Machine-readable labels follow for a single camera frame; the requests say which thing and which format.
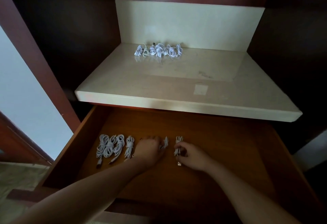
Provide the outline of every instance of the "marble countertop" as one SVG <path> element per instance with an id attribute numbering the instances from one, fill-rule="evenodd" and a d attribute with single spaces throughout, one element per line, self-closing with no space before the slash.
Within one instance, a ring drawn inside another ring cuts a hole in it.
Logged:
<path id="1" fill-rule="evenodd" d="M 80 101 L 292 122 L 302 112 L 246 52 L 183 48 L 136 57 L 120 44 L 76 89 Z"/>

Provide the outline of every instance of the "person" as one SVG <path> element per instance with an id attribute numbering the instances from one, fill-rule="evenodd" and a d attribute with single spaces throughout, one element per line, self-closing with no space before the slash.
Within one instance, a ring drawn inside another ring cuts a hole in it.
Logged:
<path id="1" fill-rule="evenodd" d="M 85 223 L 104 211 L 135 176 L 153 166 L 164 153 L 162 139 L 145 137 L 133 158 L 63 188 L 32 206 L 14 224 Z M 177 143 L 185 156 L 176 159 L 194 170 L 210 175 L 223 189 L 240 220 L 247 223 L 299 223 L 278 204 L 238 178 L 200 148 Z"/>

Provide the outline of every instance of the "floor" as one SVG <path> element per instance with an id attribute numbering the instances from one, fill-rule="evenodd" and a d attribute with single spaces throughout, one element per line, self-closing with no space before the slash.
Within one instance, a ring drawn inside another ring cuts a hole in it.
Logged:
<path id="1" fill-rule="evenodd" d="M 6 199 L 12 189 L 33 190 L 42 179 L 47 166 L 0 162 L 0 224 L 6 224 L 24 214 L 27 207 Z"/>

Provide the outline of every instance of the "open wooden drawer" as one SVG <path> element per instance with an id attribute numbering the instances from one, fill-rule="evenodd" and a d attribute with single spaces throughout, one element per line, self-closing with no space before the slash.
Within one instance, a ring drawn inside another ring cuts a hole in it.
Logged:
<path id="1" fill-rule="evenodd" d="M 35 189 L 39 193 L 35 201 L 112 166 L 108 158 L 100 169 L 96 168 L 100 134 L 132 135 L 135 143 L 146 135 L 169 138 L 163 158 L 133 179 L 108 212 L 185 221 L 238 220 L 227 197 L 210 177 L 177 165 L 173 155 L 176 136 L 201 147 L 300 221 L 312 222 L 321 211 L 310 186 L 267 121 L 113 106 L 93 107 Z M 125 149 L 113 165 L 124 162 Z M 21 200 L 31 199 L 26 193 L 25 199 L 24 193 L 20 194 Z M 13 191 L 9 198 L 18 199 L 18 195 Z"/>

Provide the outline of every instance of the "hand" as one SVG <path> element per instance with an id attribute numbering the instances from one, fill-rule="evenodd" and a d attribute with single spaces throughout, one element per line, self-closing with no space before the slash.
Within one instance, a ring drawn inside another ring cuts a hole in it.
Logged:
<path id="1" fill-rule="evenodd" d="M 159 146 L 164 144 L 159 136 L 144 137 L 136 145 L 133 158 L 142 160 L 146 168 L 149 168 L 162 156 L 165 149 L 159 149 Z"/>
<path id="2" fill-rule="evenodd" d="M 181 141 L 174 148 L 180 148 L 182 154 L 186 150 L 186 155 L 176 156 L 176 160 L 194 170 L 206 171 L 213 162 L 213 159 L 208 154 L 193 144 Z"/>

